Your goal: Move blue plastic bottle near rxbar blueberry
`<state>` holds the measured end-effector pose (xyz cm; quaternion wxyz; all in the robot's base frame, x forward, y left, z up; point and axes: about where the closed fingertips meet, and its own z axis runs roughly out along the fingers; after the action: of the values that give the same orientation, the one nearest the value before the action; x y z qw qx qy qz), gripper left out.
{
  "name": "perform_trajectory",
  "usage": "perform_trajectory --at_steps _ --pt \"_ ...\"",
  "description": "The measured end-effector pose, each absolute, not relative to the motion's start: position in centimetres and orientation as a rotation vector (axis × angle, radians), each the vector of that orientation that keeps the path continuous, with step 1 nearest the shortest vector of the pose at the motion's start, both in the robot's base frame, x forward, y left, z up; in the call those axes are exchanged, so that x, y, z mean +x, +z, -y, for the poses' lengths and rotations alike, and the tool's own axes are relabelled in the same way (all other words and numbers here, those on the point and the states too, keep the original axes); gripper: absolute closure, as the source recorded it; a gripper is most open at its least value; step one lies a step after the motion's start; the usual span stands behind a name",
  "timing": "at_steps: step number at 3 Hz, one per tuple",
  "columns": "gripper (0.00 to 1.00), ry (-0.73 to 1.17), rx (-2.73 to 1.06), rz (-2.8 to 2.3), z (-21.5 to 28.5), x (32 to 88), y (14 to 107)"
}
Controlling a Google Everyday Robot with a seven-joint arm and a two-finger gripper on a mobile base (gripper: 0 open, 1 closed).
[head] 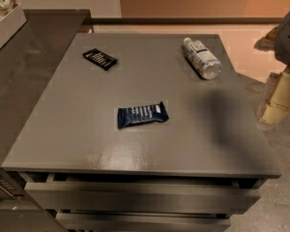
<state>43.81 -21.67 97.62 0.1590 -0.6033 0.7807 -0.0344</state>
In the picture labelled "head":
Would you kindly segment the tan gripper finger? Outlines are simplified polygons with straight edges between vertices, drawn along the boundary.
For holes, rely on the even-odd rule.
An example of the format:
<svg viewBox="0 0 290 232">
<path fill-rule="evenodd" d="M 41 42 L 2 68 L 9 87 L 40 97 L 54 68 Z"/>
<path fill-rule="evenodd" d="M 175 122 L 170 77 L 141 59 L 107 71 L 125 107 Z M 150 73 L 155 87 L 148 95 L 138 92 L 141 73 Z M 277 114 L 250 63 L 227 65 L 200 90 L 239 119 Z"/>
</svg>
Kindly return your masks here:
<svg viewBox="0 0 290 232">
<path fill-rule="evenodd" d="M 274 125 L 290 112 L 290 67 L 281 73 L 272 72 L 268 77 L 265 97 L 258 111 L 259 120 Z"/>
</svg>

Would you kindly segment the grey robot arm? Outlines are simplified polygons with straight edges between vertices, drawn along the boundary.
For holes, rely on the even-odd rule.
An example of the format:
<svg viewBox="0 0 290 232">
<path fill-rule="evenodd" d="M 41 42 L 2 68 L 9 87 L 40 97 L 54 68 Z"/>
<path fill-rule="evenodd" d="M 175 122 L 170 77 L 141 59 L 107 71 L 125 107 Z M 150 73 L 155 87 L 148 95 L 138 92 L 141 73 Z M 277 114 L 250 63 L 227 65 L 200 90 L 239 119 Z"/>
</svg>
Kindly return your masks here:
<svg viewBox="0 0 290 232">
<path fill-rule="evenodd" d="M 272 72 L 268 77 L 266 95 L 258 111 L 261 122 L 275 125 L 290 112 L 290 11 L 254 47 L 272 51 L 277 61 L 286 66 L 281 73 Z"/>
</svg>

